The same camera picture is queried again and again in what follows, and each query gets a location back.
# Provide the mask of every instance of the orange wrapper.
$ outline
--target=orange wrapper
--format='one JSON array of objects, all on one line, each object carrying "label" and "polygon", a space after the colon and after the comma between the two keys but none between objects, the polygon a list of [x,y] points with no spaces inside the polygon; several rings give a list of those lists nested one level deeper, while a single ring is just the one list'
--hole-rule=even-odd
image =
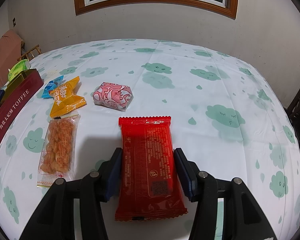
[{"label": "orange wrapper", "polygon": [[79,80],[79,77],[75,77],[50,92],[50,95],[54,98],[54,104],[50,112],[51,118],[68,114],[87,104],[84,97],[77,96],[74,93],[74,88]]}]

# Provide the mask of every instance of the table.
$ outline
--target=table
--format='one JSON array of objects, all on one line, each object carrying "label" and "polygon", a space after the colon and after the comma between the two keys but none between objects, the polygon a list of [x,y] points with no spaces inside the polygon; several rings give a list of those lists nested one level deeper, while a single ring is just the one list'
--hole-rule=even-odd
[{"label": "table", "polygon": [[[174,148],[181,147],[215,178],[242,178],[278,239],[290,239],[297,230],[298,142],[276,95],[251,65],[199,46],[121,39],[56,49],[37,56],[31,66],[45,85],[59,75],[67,81],[80,76],[77,94],[87,105],[78,110],[75,179],[98,169],[122,145],[120,116],[170,115]],[[102,82],[132,88],[134,99],[126,112],[94,105],[92,93]],[[53,104],[40,98],[42,91],[21,110],[0,145],[0,225],[10,239],[19,238],[47,191],[36,186]],[[38,139],[35,149],[26,145],[29,136]],[[185,199],[188,214],[174,219],[118,222],[118,194],[102,204],[109,239],[188,239],[196,203]],[[81,239],[78,207],[75,202],[76,237]]]}]

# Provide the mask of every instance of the blue object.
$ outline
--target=blue object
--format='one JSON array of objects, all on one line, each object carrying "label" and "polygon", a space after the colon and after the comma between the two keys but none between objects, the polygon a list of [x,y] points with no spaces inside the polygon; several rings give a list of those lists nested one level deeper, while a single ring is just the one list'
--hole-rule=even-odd
[{"label": "blue object", "polygon": [[49,91],[52,91],[55,88],[57,88],[62,80],[63,80],[63,75],[55,78],[54,80],[49,81],[49,83],[44,88],[41,98],[53,98],[52,96],[50,96]]}]

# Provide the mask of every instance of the red wrapper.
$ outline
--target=red wrapper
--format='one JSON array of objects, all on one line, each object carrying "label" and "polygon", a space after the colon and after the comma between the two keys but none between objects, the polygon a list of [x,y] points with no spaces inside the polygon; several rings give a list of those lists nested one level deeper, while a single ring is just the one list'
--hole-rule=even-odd
[{"label": "red wrapper", "polygon": [[115,220],[173,218],[187,213],[173,160],[171,117],[120,117],[122,182]]}]

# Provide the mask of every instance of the pink wrapped candy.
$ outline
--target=pink wrapped candy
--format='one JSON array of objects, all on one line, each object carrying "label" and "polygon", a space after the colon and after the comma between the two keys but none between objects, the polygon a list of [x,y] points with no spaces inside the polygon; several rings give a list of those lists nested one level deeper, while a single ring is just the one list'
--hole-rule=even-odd
[{"label": "pink wrapped candy", "polygon": [[103,82],[93,93],[95,105],[103,105],[124,112],[132,99],[130,87],[114,83]]}]

